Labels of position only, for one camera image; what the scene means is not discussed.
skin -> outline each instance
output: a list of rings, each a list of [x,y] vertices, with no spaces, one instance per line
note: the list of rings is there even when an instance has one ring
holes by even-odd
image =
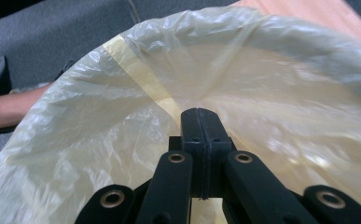
[[[0,128],[20,123],[50,85],[32,91],[0,96]]]

plastic bag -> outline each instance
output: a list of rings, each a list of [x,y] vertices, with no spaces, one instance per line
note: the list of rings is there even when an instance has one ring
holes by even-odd
[[[0,153],[0,223],[73,223],[98,189],[138,187],[191,107],[215,111],[289,189],[361,203],[361,46],[221,7],[137,24],[55,82]],[[219,200],[193,201],[192,223],[224,221]]]

wooden table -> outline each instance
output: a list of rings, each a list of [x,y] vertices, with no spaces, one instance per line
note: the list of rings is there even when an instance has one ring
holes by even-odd
[[[262,14],[291,16],[340,31],[361,42],[361,17],[343,0],[241,0]]]

trash bag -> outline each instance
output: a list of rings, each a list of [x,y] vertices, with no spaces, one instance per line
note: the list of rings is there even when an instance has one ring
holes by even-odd
[[[361,203],[361,44],[219,7],[137,24],[64,73],[0,153],[0,223],[74,223],[98,189],[135,189],[192,107],[216,112],[287,188]],[[220,200],[194,200],[191,223],[208,222],[225,222]]]

screw hole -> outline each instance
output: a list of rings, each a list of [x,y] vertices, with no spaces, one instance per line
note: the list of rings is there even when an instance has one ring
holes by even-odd
[[[173,155],[170,155],[168,158],[169,158],[169,161],[174,162],[174,163],[179,163],[186,159],[183,155],[180,155],[180,154],[173,154]]]
[[[246,154],[238,154],[235,156],[236,161],[242,162],[242,163],[248,163],[253,160],[250,156]]]
[[[110,190],[101,198],[101,206],[105,208],[117,207],[124,202],[125,195],[121,190]]]
[[[321,190],[316,193],[317,199],[323,203],[324,205],[335,208],[335,209],[341,209],[346,206],[345,201],[340,198],[338,195],[327,191],[327,190]]]

